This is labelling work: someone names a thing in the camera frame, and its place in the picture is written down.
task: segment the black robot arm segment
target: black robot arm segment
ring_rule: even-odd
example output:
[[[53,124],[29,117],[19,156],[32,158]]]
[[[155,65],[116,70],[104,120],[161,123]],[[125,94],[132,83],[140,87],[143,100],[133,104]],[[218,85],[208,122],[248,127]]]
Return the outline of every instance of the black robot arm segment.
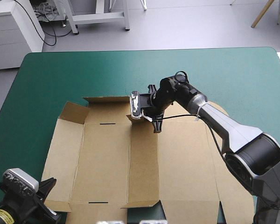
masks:
[[[190,85],[183,71],[161,80],[160,88],[133,91],[132,118],[152,121],[161,132],[162,119],[174,101],[190,114],[199,116],[222,138],[219,150],[229,171],[252,195],[258,197],[257,223],[280,224],[280,145],[259,128],[244,126],[208,104],[207,97]]]

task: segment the gray floor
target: gray floor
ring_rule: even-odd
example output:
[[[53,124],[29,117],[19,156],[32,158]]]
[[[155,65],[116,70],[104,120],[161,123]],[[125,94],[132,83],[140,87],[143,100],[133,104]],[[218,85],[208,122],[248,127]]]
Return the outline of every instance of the gray floor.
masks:
[[[140,0],[129,0],[131,30],[123,23],[80,25],[79,35],[57,39],[57,45],[44,45],[43,51],[96,51],[142,49],[194,49],[270,46],[280,52],[280,25],[277,1],[258,26],[250,28],[266,0],[147,0],[143,11]],[[95,0],[72,0],[76,14],[92,13]],[[121,9],[118,0],[115,10]],[[50,26],[44,25],[47,32]],[[55,23],[57,34],[61,28]],[[52,37],[46,41],[54,42]],[[0,70],[0,108],[17,69]]]

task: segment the cardboard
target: cardboard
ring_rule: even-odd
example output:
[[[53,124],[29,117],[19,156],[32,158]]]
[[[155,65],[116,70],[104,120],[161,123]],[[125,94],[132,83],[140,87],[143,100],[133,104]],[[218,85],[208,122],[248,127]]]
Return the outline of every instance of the cardboard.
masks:
[[[147,120],[128,119],[128,97],[85,99],[88,107],[64,106],[42,176],[57,179],[45,203],[69,212],[66,224],[126,222],[126,208],[159,201],[170,224],[215,224],[220,201],[228,224],[251,223],[252,196],[229,173],[202,121],[164,120],[155,134]],[[174,104],[165,116],[184,113]]]

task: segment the white cabinet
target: white cabinet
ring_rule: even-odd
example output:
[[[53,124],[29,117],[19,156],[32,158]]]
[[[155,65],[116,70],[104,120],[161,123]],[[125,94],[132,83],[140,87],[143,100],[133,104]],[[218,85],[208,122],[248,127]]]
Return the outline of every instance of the white cabinet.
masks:
[[[40,36],[44,32],[29,0],[18,0],[33,20]],[[0,69],[20,67],[26,54],[41,52],[43,41],[23,8],[13,0],[0,1]]]

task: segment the white drawer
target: white drawer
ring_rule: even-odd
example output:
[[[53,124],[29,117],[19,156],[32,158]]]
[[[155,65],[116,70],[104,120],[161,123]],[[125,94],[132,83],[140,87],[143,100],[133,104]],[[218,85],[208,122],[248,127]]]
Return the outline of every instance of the white drawer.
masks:
[[[0,16],[0,30],[18,29],[18,28],[19,26],[15,22],[14,17],[12,15]]]
[[[26,40],[19,29],[0,31],[0,45],[25,42]]]
[[[0,45],[0,69],[18,68],[31,50],[27,43]]]

